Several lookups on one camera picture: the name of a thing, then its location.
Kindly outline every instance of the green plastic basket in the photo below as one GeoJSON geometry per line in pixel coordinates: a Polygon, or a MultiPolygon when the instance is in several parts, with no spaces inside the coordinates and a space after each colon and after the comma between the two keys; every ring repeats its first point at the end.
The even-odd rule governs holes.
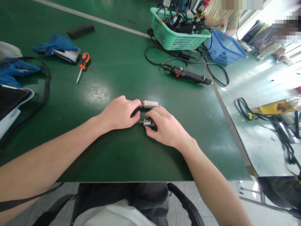
{"type": "MultiPolygon", "coordinates": [[[[164,19],[164,9],[161,8],[158,15],[159,8],[152,7],[150,9],[153,14],[151,28],[153,29],[154,36],[166,50],[194,50],[205,41],[206,38],[211,37],[208,30],[203,30],[201,34],[185,34],[177,33],[170,30],[162,21],[164,19]]],[[[172,18],[169,10],[166,9],[165,17],[172,18]]]]}

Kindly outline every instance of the hand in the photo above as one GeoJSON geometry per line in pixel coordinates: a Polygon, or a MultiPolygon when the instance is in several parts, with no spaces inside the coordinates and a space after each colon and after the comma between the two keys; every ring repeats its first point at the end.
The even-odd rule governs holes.
{"type": "Polygon", "coordinates": [[[162,144],[174,147],[181,151],[181,148],[193,138],[184,130],[182,125],[164,107],[155,107],[145,114],[146,118],[152,118],[158,127],[153,131],[145,126],[146,134],[162,144]]]}
{"type": "Polygon", "coordinates": [[[96,116],[101,119],[102,127],[107,132],[114,129],[125,129],[132,127],[140,120],[140,111],[131,117],[131,114],[137,107],[142,107],[140,100],[127,100],[125,96],[117,97],[104,109],[104,111],[96,116]]]}
{"type": "Polygon", "coordinates": [[[224,34],[229,35],[229,36],[233,36],[236,33],[236,31],[237,31],[237,29],[233,28],[233,29],[225,31],[224,34]]]}
{"type": "Polygon", "coordinates": [[[226,26],[228,24],[228,22],[229,22],[229,20],[227,18],[221,19],[221,20],[218,21],[218,25],[216,27],[220,26],[220,27],[223,28],[224,26],[226,26]]]}

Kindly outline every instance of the screwdriver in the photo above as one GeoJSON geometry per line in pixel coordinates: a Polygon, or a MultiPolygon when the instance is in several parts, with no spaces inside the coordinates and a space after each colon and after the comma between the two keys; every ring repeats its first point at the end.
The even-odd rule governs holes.
{"type": "Polygon", "coordinates": [[[79,79],[81,78],[81,73],[82,73],[82,70],[84,69],[86,69],[86,64],[88,63],[88,61],[90,60],[90,55],[89,54],[87,54],[87,53],[84,53],[83,55],[82,55],[82,63],[79,65],[79,67],[80,67],[80,72],[79,72],[79,75],[78,75],[78,78],[77,78],[77,80],[76,80],[76,84],[78,85],[78,82],[79,82],[79,79]]]}

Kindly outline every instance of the blue plastic basket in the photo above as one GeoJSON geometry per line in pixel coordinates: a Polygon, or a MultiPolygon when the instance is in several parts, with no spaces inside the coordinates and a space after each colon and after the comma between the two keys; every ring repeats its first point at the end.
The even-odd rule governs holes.
{"type": "Polygon", "coordinates": [[[207,49],[212,60],[225,65],[248,57],[234,38],[215,29],[212,30],[212,37],[207,42],[207,49]]]}

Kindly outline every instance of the orange screwdriver handle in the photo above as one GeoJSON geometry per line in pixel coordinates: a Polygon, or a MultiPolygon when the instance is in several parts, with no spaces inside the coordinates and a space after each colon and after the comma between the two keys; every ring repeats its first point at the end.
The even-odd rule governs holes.
{"type": "Polygon", "coordinates": [[[86,64],[88,63],[88,61],[90,60],[90,55],[87,53],[84,53],[82,55],[82,63],[79,65],[79,67],[83,70],[86,69],[86,64]]]}

